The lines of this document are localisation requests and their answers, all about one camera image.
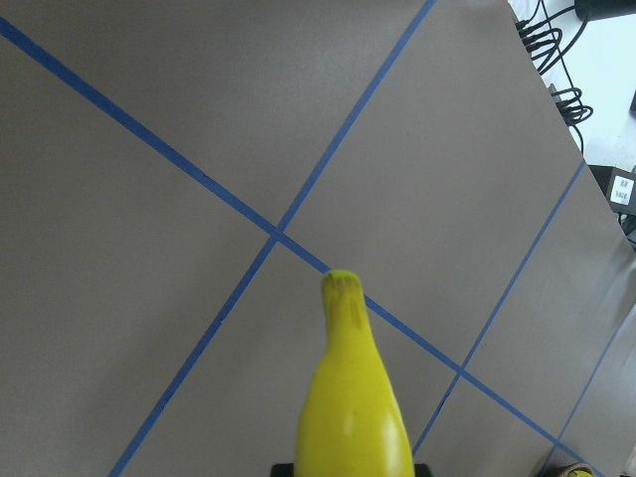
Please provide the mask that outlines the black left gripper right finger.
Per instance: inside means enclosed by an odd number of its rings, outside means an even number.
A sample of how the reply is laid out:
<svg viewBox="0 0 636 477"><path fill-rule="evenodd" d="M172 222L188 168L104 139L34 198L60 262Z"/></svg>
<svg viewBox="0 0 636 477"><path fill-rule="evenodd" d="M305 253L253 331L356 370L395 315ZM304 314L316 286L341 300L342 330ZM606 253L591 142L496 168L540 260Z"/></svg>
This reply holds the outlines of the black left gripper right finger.
<svg viewBox="0 0 636 477"><path fill-rule="evenodd" d="M414 476L415 477L431 477L431 471L429 467L424 463L414 464Z"/></svg>

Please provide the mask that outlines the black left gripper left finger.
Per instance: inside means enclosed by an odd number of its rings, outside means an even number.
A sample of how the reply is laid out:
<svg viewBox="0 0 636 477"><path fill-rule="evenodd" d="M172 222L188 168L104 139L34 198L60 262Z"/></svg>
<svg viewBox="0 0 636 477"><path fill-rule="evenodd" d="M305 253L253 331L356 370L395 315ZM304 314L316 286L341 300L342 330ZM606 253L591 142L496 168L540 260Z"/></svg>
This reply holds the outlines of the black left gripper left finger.
<svg viewBox="0 0 636 477"><path fill-rule="evenodd" d="M270 468L270 477L294 477L294 464L292 462L274 463Z"/></svg>

